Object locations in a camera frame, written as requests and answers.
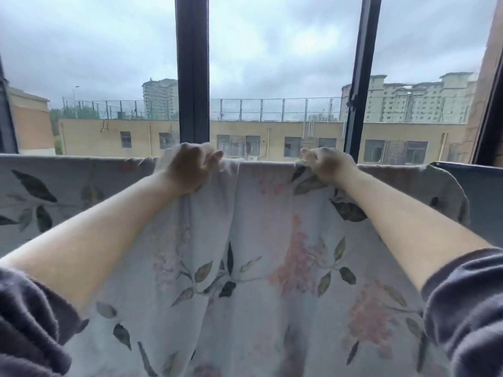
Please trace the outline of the wide pale apartment block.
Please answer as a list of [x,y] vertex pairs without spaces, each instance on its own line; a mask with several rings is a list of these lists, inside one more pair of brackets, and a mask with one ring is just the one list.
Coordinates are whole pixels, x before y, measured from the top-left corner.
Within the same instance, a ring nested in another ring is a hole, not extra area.
[[465,124],[477,79],[471,72],[451,72],[434,82],[387,83],[371,75],[365,123]]

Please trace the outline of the person's left grey sleeve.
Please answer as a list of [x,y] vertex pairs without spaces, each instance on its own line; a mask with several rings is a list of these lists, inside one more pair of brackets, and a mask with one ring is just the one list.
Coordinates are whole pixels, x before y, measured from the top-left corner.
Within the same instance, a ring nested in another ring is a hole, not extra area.
[[0,377],[65,377],[72,358],[64,348],[82,320],[88,285],[0,267]]

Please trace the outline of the slanted black window sash frame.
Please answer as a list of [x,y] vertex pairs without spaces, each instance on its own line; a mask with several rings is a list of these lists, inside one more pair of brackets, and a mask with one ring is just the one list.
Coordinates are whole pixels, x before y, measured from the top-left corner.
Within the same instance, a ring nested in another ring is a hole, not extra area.
[[382,0],[362,0],[354,71],[347,102],[343,151],[357,163]]

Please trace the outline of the person's right forearm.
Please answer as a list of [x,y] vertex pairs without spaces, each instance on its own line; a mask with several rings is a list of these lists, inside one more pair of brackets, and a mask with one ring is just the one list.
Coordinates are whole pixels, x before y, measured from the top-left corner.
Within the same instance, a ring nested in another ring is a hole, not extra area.
[[328,182],[360,206],[417,289],[449,262],[492,247],[462,224],[355,166],[335,171]]

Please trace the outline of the tall grey tower block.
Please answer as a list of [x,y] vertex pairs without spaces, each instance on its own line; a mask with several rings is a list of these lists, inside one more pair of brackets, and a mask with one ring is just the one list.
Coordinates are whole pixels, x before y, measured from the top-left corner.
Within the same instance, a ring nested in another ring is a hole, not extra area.
[[179,83],[162,79],[142,84],[143,102],[148,120],[179,120]]

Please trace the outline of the thick black window mullion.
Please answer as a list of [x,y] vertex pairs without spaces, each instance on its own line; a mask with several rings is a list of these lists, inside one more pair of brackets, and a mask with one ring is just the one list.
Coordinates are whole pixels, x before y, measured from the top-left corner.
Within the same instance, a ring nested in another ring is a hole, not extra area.
[[209,0],[174,0],[182,143],[210,139]]

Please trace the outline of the small yellow corner building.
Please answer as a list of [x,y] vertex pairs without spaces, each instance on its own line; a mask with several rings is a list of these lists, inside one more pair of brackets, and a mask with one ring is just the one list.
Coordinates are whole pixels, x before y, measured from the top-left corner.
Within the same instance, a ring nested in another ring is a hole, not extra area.
[[55,139],[48,99],[8,86],[18,152],[28,156],[55,156]]

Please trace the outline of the white floral bed sheet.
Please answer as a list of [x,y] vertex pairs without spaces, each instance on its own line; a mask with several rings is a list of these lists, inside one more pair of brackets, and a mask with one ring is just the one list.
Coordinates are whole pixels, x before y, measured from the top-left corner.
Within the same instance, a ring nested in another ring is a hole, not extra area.
[[423,307],[344,191],[224,159],[92,298],[64,377],[451,377]]

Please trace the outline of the person's left hand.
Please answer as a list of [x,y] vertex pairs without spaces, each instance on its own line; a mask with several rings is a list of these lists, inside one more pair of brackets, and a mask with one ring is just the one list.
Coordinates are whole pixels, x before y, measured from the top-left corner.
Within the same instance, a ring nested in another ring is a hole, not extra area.
[[183,143],[167,168],[169,190],[179,197],[198,190],[212,172],[204,169],[205,155],[217,151],[210,144]]

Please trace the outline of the grey-blue cloth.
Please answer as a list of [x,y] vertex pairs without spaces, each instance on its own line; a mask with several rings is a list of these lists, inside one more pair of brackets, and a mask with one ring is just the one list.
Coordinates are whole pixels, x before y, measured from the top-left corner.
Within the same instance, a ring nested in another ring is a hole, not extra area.
[[454,162],[433,162],[448,171],[469,200],[469,228],[503,249],[503,168]]

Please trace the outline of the black window side frame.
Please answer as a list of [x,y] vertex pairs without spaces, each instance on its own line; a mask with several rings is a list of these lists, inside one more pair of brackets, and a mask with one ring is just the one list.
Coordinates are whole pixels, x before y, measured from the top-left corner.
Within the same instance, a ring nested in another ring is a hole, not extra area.
[[471,164],[503,168],[503,52],[482,117]]
[[3,70],[0,55],[0,153],[19,154],[14,116],[10,107],[9,83]]

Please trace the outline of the person's grey sleeve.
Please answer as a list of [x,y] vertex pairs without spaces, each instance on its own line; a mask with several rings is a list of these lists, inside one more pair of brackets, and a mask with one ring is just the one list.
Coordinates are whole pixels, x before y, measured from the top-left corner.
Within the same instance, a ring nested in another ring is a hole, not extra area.
[[452,377],[503,377],[503,249],[447,263],[421,295],[425,333],[447,355]]
[[0,377],[65,377],[72,358],[64,348],[82,320],[88,285],[0,267]]

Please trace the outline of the person's left forearm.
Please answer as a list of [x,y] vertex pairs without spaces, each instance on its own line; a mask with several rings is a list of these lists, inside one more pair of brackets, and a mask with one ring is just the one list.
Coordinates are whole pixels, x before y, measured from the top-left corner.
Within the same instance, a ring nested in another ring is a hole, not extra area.
[[188,189],[172,175],[145,177],[0,258],[78,311],[87,306],[145,225]]

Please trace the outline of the person's right grey sleeve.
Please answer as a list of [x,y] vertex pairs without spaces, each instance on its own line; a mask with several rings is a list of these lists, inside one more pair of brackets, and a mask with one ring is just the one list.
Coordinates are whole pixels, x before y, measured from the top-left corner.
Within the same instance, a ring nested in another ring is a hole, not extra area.
[[447,355],[452,377],[503,377],[503,249],[447,263],[421,295],[425,333]]

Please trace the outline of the person's right hand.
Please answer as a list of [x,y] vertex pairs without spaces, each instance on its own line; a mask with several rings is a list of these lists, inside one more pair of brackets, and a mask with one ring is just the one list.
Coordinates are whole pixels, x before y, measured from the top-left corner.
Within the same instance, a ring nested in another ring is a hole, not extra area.
[[335,148],[302,148],[301,153],[318,153],[319,173],[315,173],[315,175],[328,185],[345,187],[359,172],[353,158]]

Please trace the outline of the long yellow low building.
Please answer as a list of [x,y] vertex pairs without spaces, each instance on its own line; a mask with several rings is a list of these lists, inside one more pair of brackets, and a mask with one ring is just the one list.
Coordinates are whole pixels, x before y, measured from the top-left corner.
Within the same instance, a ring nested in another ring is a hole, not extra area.
[[[177,121],[60,119],[67,156],[153,157],[182,142]],[[466,124],[364,123],[359,163],[418,165],[457,161]],[[211,121],[210,143],[227,156],[292,161],[301,148],[343,149],[343,123]]]

